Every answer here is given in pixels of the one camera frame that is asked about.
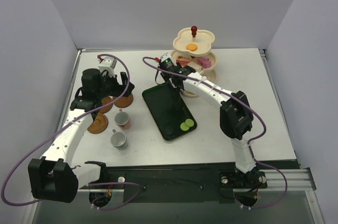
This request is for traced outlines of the metal tongs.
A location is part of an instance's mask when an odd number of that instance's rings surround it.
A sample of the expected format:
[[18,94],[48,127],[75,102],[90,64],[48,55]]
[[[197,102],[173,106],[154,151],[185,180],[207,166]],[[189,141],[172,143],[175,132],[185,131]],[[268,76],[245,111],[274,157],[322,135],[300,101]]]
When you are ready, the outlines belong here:
[[181,96],[179,92],[172,92],[171,93],[171,98],[172,98],[172,102],[173,102],[173,107],[175,109],[176,112],[178,112],[180,110],[180,100],[181,100]]

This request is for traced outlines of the pink strawberry cake slice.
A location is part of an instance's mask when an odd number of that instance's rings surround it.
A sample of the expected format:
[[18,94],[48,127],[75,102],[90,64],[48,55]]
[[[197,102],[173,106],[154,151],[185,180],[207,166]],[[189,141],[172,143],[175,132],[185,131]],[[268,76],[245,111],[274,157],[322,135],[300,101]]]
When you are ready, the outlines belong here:
[[179,63],[182,67],[184,67],[184,66],[188,65],[191,62],[191,59],[187,58],[187,57],[184,57],[182,55],[179,55],[176,58],[176,62]]

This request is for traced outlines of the pink block cake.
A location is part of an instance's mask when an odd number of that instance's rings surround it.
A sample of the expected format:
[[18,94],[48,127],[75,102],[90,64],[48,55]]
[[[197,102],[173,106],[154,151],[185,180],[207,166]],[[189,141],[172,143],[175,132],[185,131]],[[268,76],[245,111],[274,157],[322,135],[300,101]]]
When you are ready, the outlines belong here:
[[199,57],[198,64],[203,68],[210,68],[212,66],[212,62],[205,57]]

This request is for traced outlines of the dark chocolate macaron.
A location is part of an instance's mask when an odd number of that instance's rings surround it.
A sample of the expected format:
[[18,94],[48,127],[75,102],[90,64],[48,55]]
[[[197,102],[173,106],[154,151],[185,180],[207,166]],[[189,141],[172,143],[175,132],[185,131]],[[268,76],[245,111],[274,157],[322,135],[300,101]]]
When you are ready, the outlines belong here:
[[166,133],[167,135],[172,135],[172,134],[174,133],[174,130],[173,130],[173,128],[172,128],[171,126],[167,126],[167,127],[165,128],[165,133]]

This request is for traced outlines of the white block cake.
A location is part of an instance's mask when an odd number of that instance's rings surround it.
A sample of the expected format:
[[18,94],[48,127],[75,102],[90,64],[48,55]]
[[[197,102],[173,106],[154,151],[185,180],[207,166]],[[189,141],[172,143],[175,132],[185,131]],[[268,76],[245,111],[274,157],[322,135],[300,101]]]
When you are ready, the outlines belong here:
[[202,71],[202,66],[195,63],[195,62],[190,62],[187,64],[189,67],[193,68],[195,71],[197,72],[201,72]]

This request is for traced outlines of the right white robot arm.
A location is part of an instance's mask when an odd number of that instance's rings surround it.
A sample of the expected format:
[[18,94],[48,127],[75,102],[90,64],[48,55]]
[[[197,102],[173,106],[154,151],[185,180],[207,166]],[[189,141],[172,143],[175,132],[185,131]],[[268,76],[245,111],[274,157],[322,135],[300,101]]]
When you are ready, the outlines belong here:
[[252,170],[256,163],[249,150],[247,132],[252,129],[253,114],[248,110],[246,95],[239,91],[230,92],[214,85],[205,76],[189,66],[178,68],[174,72],[157,68],[166,81],[173,87],[198,95],[219,111],[220,128],[231,139],[236,158],[236,182],[240,186],[249,186],[255,175]]

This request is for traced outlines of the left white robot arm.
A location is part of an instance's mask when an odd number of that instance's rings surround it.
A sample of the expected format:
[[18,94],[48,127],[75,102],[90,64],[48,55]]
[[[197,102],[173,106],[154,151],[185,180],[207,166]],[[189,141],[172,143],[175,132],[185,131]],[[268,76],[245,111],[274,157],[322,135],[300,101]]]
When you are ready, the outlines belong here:
[[70,120],[64,123],[45,153],[29,162],[33,198],[70,203],[84,186],[93,184],[103,188],[107,185],[109,175],[105,163],[86,161],[74,167],[71,163],[83,135],[104,107],[102,100],[131,94],[134,86],[130,83],[129,72],[121,72],[120,76],[121,83],[116,76],[98,69],[83,71],[82,86],[70,105]]

